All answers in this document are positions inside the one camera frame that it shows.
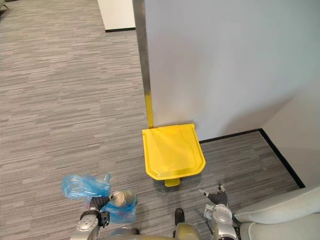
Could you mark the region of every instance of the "black baseboard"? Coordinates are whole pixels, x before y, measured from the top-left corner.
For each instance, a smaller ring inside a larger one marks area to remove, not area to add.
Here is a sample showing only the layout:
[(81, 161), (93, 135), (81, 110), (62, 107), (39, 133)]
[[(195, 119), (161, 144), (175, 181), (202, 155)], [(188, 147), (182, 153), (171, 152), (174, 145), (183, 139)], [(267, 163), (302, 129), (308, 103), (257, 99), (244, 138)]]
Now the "black baseboard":
[(113, 33), (113, 32), (123, 32), (123, 31), (132, 31), (136, 30), (135, 27), (127, 27), (127, 28), (117, 28), (117, 29), (108, 29), (105, 30), (106, 33)]
[(281, 154), (281, 152), (278, 150), (278, 148), (274, 145), (274, 143), (271, 141), (271, 139), (269, 138), (269, 136), (267, 135), (267, 133), (265, 132), (265, 130), (263, 130), (262, 128), (257, 128), (257, 129), (253, 129), (253, 130), (248, 130), (248, 131), (242, 131), (242, 132), (238, 132), (238, 133), (234, 133), (234, 134), (229, 134), (229, 135), (224, 135), (224, 136), (219, 136), (219, 137), (214, 137), (214, 138), (210, 138), (210, 139), (206, 139), (206, 140), (202, 140), (199, 141), (200, 144), (204, 144), (204, 143), (208, 143), (208, 142), (212, 142), (212, 141), (217, 141), (217, 140), (221, 140), (221, 139), (227, 139), (227, 138), (232, 138), (232, 137), (236, 137), (236, 136), (240, 136), (240, 135), (245, 135), (245, 134), (250, 134), (250, 133), (254, 133), (254, 132), (259, 132), (262, 137), (264, 138), (264, 140), (269, 144), (270, 148), (273, 150), (273, 152), (275, 153), (275, 155), (279, 158), (279, 160), (282, 162), (282, 164), (284, 165), (285, 169), (289, 172), (289, 174), (291, 175), (291, 177), (293, 178), (293, 180), (295, 181), (295, 183), (299, 186), (299, 188), (305, 188), (306, 185), (302, 182), (302, 180), (300, 179), (300, 177), (297, 175), (297, 173), (295, 172), (295, 170), (291, 167), (291, 165), (289, 164), (289, 162), (285, 159), (285, 157)]

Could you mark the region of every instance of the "black wire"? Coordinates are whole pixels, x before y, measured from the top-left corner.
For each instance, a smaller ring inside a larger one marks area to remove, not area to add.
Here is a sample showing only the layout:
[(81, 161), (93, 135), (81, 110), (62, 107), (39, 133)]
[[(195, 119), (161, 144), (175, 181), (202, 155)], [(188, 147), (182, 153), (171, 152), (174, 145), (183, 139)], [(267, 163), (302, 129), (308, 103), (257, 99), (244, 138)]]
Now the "black wire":
[(205, 219), (206, 225), (207, 225), (208, 228), (209, 228), (210, 233), (213, 235), (214, 233), (213, 233), (212, 230), (211, 230), (211, 227), (210, 227), (209, 222), (208, 222), (208, 218), (205, 217), (204, 219)]

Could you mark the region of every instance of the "white chair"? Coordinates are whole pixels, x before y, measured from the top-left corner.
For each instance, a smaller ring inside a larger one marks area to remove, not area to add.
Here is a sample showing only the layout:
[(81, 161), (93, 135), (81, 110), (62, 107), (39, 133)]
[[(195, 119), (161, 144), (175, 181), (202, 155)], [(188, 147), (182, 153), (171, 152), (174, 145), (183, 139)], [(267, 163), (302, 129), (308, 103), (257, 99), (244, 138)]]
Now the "white chair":
[(242, 240), (320, 240), (320, 185), (244, 207), (235, 213)]

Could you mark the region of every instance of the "chair armrest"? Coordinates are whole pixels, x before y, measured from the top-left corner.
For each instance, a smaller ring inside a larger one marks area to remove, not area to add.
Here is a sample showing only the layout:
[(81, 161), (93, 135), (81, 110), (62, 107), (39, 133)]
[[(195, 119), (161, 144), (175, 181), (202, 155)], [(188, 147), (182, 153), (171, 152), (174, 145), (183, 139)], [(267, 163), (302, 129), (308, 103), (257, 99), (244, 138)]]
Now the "chair armrest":
[(235, 213), (241, 222), (277, 224), (320, 213), (320, 185), (286, 192), (244, 207)]

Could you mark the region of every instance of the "metal corner guard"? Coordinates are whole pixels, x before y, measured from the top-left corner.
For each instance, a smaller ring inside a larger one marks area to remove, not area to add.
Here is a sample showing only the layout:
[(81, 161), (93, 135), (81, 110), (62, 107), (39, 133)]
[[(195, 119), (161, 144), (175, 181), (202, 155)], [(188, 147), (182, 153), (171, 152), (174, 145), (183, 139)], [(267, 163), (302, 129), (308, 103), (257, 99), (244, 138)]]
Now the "metal corner guard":
[(144, 0), (132, 0), (148, 128), (154, 127)]

